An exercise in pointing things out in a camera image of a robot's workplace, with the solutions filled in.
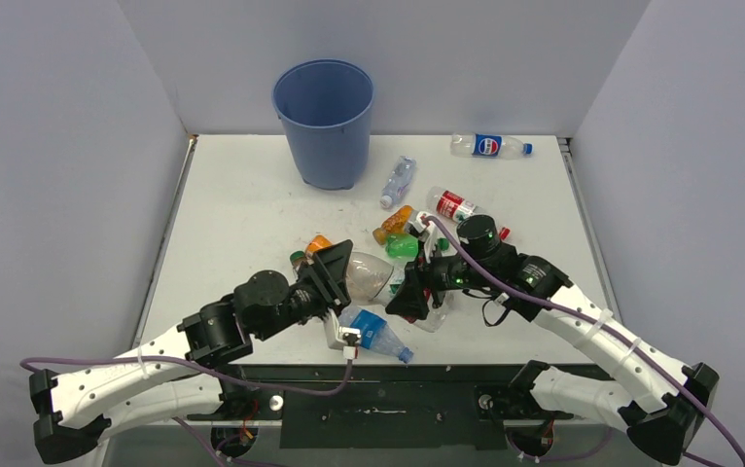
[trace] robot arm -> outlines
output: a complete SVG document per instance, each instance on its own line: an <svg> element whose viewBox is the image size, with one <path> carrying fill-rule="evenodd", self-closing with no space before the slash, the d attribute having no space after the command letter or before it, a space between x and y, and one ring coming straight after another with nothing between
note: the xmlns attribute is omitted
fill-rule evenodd
<svg viewBox="0 0 745 467"><path fill-rule="evenodd" d="M589 319L578 319L556 308L545 310L497 290L461 255L443 257L432 248L437 226L426 223L426 215L418 213L410 222L411 233L418 236L421 248L416 260L406 265L405 282L387 306L388 314L426 319L430 306L441 306L448 291L479 289L491 295L506 311L515 311L568 341L614 380L575 377L531 361L511 383L520 397L545 411L573 413L605 423L627 433L650 457L665 464L679 463L703 421L703 413L635 350L649 355L705 406L713 400L719 380L716 372L701 363L689 367L642 341L614 320L610 310L594 304L553 264L517 253L512 245L503 243L492 218L473 216L458 226L457 235L465 252L483 269L518 292L574 309ZM606 329L633 345L615 339Z"/></svg>
<svg viewBox="0 0 745 467"><path fill-rule="evenodd" d="M318 317L328 345L354 359L360 332L337 323L337 314L350 303L344 277L351 251L349 240L320 250L297 270L299 279L292 285L279 272L258 272L232 294L119 355L117 364L33 374L35 446L43 461L71 460L110 436L154 420L220 410L238 415L239 408L227 404L244 388L199 375L178 360L221 371L252 353L251 336L265 340ZM175 361L164 361L169 357Z"/></svg>

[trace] white wall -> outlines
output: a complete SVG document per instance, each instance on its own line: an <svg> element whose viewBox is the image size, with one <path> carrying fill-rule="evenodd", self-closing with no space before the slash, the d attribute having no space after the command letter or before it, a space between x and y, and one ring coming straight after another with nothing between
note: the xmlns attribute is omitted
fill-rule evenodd
<svg viewBox="0 0 745 467"><path fill-rule="evenodd" d="M572 135L649 0L120 0L190 131L280 133L278 76L352 61L372 129Z"/></svg>
<svg viewBox="0 0 745 467"><path fill-rule="evenodd" d="M115 1L0 1L0 466L41 465L21 357L128 348L185 151Z"/></svg>
<svg viewBox="0 0 745 467"><path fill-rule="evenodd" d="M573 150L622 318L716 368L745 447L745 2L651 2ZM710 426L691 452L738 465Z"/></svg>

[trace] blue bucket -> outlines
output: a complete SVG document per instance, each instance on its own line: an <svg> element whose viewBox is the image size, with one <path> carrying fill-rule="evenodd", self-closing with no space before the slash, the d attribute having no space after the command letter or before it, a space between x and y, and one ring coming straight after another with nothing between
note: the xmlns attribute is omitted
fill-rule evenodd
<svg viewBox="0 0 745 467"><path fill-rule="evenodd" d="M367 167L373 80L340 60L314 60L284 73L272 105L303 181L348 190Z"/></svg>

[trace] blue label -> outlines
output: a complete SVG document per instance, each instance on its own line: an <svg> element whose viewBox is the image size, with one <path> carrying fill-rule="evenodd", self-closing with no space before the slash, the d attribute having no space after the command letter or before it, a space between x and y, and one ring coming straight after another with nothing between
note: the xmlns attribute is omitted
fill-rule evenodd
<svg viewBox="0 0 745 467"><path fill-rule="evenodd" d="M476 144L473 145L473 156L487 156L495 158L501 149L501 136L492 134L477 134Z"/></svg>
<svg viewBox="0 0 745 467"><path fill-rule="evenodd" d="M362 309L358 316L352 320L350 328L355 328L361 331L361 346L363 348L370 348L373 343L373 338L378 333L378 330L387 325L387 322L378 316Z"/></svg>

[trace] white table surface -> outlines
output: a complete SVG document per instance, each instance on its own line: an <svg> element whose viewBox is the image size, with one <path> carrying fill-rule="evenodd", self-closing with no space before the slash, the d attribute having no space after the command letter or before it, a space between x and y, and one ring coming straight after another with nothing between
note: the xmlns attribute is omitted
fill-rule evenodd
<svg viewBox="0 0 745 467"><path fill-rule="evenodd" d="M448 136L373 136L370 161L349 191L326 192L303 183L284 136L201 135L163 257L142 339L161 334L201 306L218 300L262 269L283 272L292 282L289 255L316 234L334 242L351 239L357 250L386 254L371 235L389 216L378 205L380 190L400 155L418 160L405 203L426 208L433 185L484 206L511 228L518 251L553 262L598 304L602 284L574 198L568 171L553 136L520 136L534 145L522 161L454 157ZM437 333L401 318L387 318L414 352L411 364L518 364L530 359L588 363L555 335L511 313L486 328L480 301L456 297L456 310ZM488 308L495 319L498 309ZM254 341L251 364L340 364L339 351L325 345L317 319L293 326L267 341ZM363 352L357 364L393 364Z"/></svg>

